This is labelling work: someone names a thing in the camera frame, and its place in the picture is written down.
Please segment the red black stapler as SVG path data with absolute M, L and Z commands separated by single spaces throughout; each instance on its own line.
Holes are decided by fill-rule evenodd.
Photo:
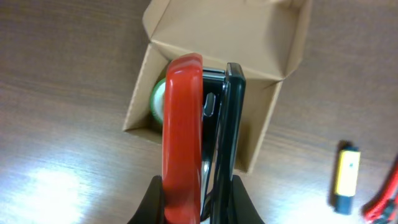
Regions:
M 246 79 L 237 63 L 205 70 L 200 54 L 165 76 L 162 190 L 166 223 L 227 223 Z

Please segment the brown cardboard box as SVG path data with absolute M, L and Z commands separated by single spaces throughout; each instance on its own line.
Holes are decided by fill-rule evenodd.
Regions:
M 123 130 L 161 143 L 149 98 L 167 65 L 198 53 L 206 67 L 240 64 L 246 78 L 235 168 L 250 173 L 282 82 L 296 71 L 312 12 L 311 0 L 152 0 L 142 18 L 149 44 Z

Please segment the orange utility knife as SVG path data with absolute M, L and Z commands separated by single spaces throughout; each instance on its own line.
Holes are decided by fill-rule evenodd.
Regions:
M 397 215 L 397 157 L 379 194 L 363 210 L 366 223 L 388 224 Z

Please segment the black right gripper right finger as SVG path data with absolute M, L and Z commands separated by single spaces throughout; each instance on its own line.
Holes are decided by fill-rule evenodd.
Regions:
M 264 224 L 238 175 L 233 175 L 231 193 L 231 223 Z

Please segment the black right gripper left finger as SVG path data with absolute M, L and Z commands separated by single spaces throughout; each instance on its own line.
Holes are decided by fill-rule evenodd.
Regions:
M 162 177 L 155 175 L 132 218 L 127 224 L 164 224 L 165 195 Z

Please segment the yellow highlighter marker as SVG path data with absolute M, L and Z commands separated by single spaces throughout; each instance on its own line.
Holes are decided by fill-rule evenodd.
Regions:
M 333 195 L 335 212 L 351 215 L 356 194 L 361 152 L 358 147 L 346 146 L 339 151 Z

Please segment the green tape roll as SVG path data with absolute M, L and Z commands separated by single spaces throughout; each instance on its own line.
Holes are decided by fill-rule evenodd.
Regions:
M 154 119 L 162 125 L 164 120 L 165 79 L 161 79 L 152 90 L 150 96 L 150 112 Z

